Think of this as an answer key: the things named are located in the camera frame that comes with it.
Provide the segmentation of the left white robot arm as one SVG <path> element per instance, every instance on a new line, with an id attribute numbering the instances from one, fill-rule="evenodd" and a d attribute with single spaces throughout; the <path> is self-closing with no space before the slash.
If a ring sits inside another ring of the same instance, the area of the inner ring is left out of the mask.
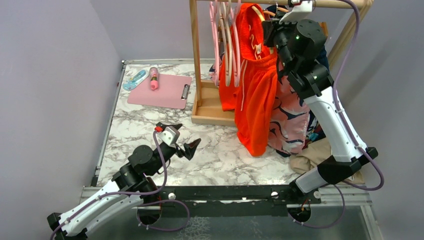
<path id="1" fill-rule="evenodd" d="M 139 205 L 158 206 L 177 203 L 188 206 L 180 200 L 162 199 L 160 193 L 168 180 L 168 167 L 172 156 L 191 160 L 202 141 L 177 144 L 182 124 L 166 125 L 158 122 L 152 137 L 156 148 L 148 145 L 136 147 L 112 179 L 83 203 L 64 213 L 54 212 L 47 217 L 52 229 L 51 240 L 85 240 L 87 233 L 103 221 L 125 210 Z"/>

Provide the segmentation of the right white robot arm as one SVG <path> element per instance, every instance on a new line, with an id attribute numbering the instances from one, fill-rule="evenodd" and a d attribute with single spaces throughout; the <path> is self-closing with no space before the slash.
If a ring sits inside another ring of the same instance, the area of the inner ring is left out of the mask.
<path id="1" fill-rule="evenodd" d="M 289 184 L 289 199 L 300 204 L 310 192 L 325 185 L 336 185 L 353 176 L 378 156 L 357 135 L 342 109 L 329 70 L 316 58 L 326 43 L 319 23 L 310 19 L 262 22 L 264 45 L 274 47 L 278 76 L 286 76 L 298 97 L 310 108 L 321 125 L 331 147 L 331 156 Z"/>

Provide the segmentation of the orange shorts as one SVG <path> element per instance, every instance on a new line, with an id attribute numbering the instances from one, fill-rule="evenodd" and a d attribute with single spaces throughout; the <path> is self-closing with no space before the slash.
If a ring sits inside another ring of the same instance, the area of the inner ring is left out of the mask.
<path id="1" fill-rule="evenodd" d="M 252 9 L 258 4 L 244 3 L 236 17 L 241 56 L 239 87 L 234 86 L 234 74 L 225 84 L 226 65 L 219 69 L 219 96 L 223 111 L 234 111 L 237 137 L 253 157 L 264 154 L 268 145 L 272 107 L 277 90 L 275 53 L 264 46 L 262 21 Z"/>

